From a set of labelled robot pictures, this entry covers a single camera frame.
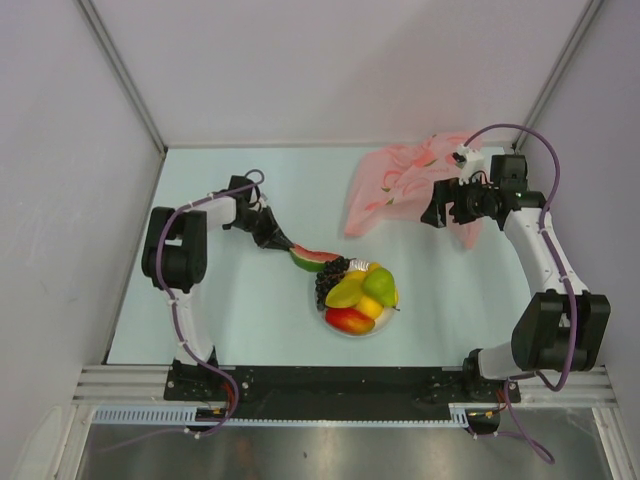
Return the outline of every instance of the pink cloth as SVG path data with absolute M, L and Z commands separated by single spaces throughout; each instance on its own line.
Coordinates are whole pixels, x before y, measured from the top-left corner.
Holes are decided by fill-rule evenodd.
M 390 145 L 365 155 L 347 197 L 345 235 L 364 235 L 383 218 L 419 222 L 431 202 L 433 182 L 460 176 L 451 154 L 470 136 L 440 133 L 421 145 Z M 471 146 L 480 148 L 480 141 Z M 447 217 L 448 228 L 465 247 L 473 247 L 481 223 L 458 225 Z

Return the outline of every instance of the white wall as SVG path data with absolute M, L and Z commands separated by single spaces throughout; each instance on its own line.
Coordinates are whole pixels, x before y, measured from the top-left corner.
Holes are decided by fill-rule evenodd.
M 95 3 L 176 147 L 417 141 L 524 121 L 588 1 Z
M 0 478 L 101 360 L 160 157 L 70 0 L 0 5 Z
M 605 4 L 539 129 L 563 167 L 552 207 L 558 237 L 582 279 L 612 304 L 601 359 L 638 449 L 640 2 Z M 544 147 L 530 139 L 525 153 L 534 185 L 548 191 Z

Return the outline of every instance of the pear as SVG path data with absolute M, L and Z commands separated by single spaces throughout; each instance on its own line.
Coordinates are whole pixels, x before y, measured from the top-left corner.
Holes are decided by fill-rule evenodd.
M 386 268 L 376 268 L 362 282 L 362 291 L 385 307 L 396 306 L 396 282 Z

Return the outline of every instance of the gray corner frame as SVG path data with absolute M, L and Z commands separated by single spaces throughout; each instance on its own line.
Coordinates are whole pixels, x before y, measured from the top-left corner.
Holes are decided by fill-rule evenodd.
M 540 90 L 540 93 L 536 97 L 533 107 L 529 110 L 529 113 L 524 120 L 523 125 L 526 127 L 535 128 L 537 125 L 554 92 L 569 70 L 571 61 L 575 58 L 580 47 L 584 44 L 586 35 L 591 30 L 591 27 L 602 10 L 605 2 L 606 0 L 590 0 L 585 6 L 580 18 L 573 27 L 569 38 L 562 47 L 562 51 L 553 65 L 551 73 L 549 73 L 547 80 L 542 86 L 542 90 Z M 514 150 L 520 151 L 528 138 L 528 133 L 520 132 L 513 143 Z
M 162 136 L 160 135 L 160 131 L 156 126 L 149 109 L 147 108 L 138 87 L 136 87 L 129 70 L 127 69 L 118 49 L 116 48 L 111 35 L 109 35 L 109 31 L 105 26 L 98 10 L 93 4 L 92 0 L 74 0 L 80 13 L 84 20 L 87 22 L 87 25 L 98 44 L 98 47 L 102 51 L 106 62 L 109 65 L 109 68 L 113 72 L 116 77 L 116 80 L 122 87 L 124 94 L 131 102 L 133 109 L 136 112 L 136 115 L 142 122 L 144 128 L 146 129 L 149 138 L 155 145 L 156 149 L 160 153 L 162 159 L 164 160 L 167 153 L 167 146 L 162 140 Z

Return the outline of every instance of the white table surface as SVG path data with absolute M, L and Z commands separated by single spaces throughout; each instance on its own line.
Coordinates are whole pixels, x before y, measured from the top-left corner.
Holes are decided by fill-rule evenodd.
M 377 261 L 393 273 L 400 292 L 401 311 L 387 328 L 347 338 L 323 324 L 314 276 L 287 253 L 261 250 L 237 229 L 212 232 L 199 295 L 221 364 L 459 366 L 472 349 L 511 338 L 530 296 L 516 253 L 495 222 L 484 220 L 472 250 L 448 229 L 412 222 L 383 221 L 363 237 L 344 237 L 347 190 L 370 150 L 169 151 L 154 206 L 182 205 L 226 188 L 231 175 L 260 168 L 266 175 L 261 190 L 292 241 Z M 142 275 L 140 252 L 133 268 L 108 363 L 171 363 L 177 341 L 166 301 Z

